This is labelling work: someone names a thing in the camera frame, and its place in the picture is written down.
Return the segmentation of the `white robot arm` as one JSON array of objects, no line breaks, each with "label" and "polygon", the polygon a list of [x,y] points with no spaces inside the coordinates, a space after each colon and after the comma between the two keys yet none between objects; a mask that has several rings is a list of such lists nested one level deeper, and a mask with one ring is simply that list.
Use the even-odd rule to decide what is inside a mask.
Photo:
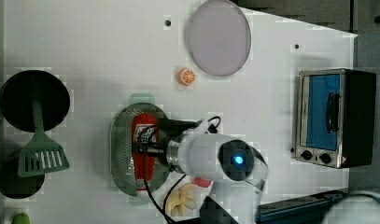
[{"label": "white robot arm", "polygon": [[186,224],[256,224],[268,165],[257,149],[218,133],[212,119],[156,119],[134,125],[134,150],[163,166],[212,183],[197,218]]}]

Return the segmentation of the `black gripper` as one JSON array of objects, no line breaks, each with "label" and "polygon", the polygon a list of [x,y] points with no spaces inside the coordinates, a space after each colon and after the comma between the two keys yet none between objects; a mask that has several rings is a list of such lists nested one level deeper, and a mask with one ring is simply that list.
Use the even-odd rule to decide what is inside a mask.
[{"label": "black gripper", "polygon": [[139,143],[157,143],[157,148],[133,147],[132,152],[139,155],[158,156],[161,164],[169,165],[168,145],[175,141],[183,132],[196,128],[196,121],[184,121],[176,119],[157,119],[157,126],[151,124],[137,125],[135,128],[135,140]]}]

